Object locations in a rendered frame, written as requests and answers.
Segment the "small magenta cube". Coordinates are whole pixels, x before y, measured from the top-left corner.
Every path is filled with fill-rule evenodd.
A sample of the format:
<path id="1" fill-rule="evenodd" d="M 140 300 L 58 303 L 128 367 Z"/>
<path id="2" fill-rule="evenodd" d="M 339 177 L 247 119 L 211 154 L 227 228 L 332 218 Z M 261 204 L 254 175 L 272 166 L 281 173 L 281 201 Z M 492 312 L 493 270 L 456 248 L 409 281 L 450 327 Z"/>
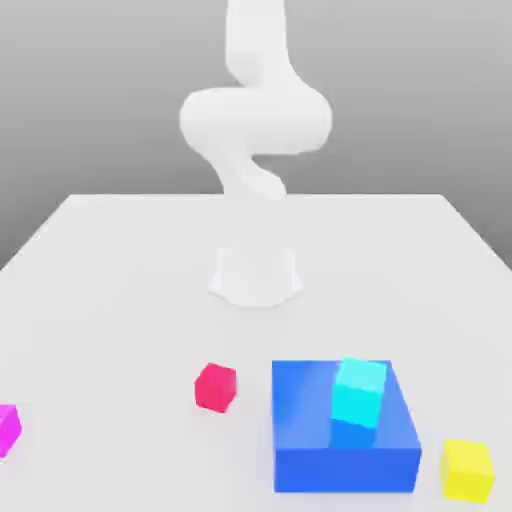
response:
<path id="1" fill-rule="evenodd" d="M 0 459 L 7 456 L 22 432 L 17 407 L 0 404 Z"/>

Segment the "small red cube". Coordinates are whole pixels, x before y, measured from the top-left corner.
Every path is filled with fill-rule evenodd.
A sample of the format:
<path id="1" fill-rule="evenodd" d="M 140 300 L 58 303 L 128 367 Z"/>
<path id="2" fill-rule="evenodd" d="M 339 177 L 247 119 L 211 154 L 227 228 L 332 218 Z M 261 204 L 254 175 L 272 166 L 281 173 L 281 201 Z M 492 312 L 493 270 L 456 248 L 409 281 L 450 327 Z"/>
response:
<path id="1" fill-rule="evenodd" d="M 237 374 L 232 368 L 208 363 L 194 382 L 196 405 L 225 413 L 237 393 Z"/>

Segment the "small cyan cube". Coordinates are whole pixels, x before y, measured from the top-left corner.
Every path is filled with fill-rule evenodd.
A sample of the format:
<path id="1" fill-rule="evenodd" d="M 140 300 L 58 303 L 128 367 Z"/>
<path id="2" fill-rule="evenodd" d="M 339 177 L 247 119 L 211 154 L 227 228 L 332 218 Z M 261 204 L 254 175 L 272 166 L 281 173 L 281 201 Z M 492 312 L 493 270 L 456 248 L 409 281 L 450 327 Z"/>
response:
<path id="1" fill-rule="evenodd" d="M 331 418 L 375 429 L 386 379 L 385 363 L 343 358 L 333 381 Z"/>

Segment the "large blue box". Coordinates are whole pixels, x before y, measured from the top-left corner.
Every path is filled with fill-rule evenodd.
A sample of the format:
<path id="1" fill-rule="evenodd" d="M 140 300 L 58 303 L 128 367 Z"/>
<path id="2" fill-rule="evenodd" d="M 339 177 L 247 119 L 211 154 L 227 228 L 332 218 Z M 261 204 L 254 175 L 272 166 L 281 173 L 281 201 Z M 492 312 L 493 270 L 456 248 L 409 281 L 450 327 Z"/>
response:
<path id="1" fill-rule="evenodd" d="M 377 426 L 331 417 L 336 361 L 272 363 L 274 490 L 281 493 L 411 493 L 421 443 L 392 364 Z"/>

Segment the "small yellow cube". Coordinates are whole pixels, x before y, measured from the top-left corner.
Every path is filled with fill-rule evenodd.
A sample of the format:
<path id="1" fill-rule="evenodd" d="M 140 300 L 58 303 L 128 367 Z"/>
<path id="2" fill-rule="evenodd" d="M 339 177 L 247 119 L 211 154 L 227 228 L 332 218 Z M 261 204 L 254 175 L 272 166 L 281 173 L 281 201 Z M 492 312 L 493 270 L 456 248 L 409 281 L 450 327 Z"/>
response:
<path id="1" fill-rule="evenodd" d="M 445 498 L 486 503 L 494 482 L 488 446 L 481 442 L 445 439 L 440 476 Z"/>

